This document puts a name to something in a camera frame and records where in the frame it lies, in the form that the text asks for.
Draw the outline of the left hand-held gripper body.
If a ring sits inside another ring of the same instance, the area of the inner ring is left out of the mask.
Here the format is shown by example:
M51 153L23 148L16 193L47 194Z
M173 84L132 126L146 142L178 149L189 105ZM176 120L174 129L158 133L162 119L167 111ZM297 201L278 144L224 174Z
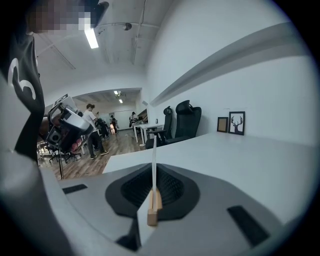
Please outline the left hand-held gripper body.
M83 146L94 130L68 94L54 102L47 119L48 132L45 141L62 153L70 153L72 144L79 138L83 139Z

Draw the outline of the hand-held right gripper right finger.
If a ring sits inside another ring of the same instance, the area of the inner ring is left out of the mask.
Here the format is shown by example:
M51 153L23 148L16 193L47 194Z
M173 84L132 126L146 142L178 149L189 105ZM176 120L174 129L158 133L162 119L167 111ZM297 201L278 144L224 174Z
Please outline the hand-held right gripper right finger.
M199 200L183 218L160 221L156 228L140 219L140 255L244 256L284 227L269 209L225 180L172 165L160 167L195 182Z

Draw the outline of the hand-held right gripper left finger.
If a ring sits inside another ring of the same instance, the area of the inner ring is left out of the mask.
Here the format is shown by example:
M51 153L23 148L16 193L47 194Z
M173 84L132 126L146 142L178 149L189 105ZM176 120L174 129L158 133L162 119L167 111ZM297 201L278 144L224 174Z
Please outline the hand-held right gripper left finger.
M133 219L115 214L106 201L107 187L145 164L84 178L57 180L54 173L41 168L45 192L53 213L75 256L151 256L145 244L132 251L117 243L129 235Z

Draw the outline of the person's left hand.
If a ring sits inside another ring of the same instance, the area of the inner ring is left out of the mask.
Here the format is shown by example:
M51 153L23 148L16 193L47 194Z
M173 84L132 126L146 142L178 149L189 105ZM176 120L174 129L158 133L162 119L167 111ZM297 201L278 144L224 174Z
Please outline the person's left hand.
M82 150L83 139L79 138L76 142L71 145L70 153L76 154Z

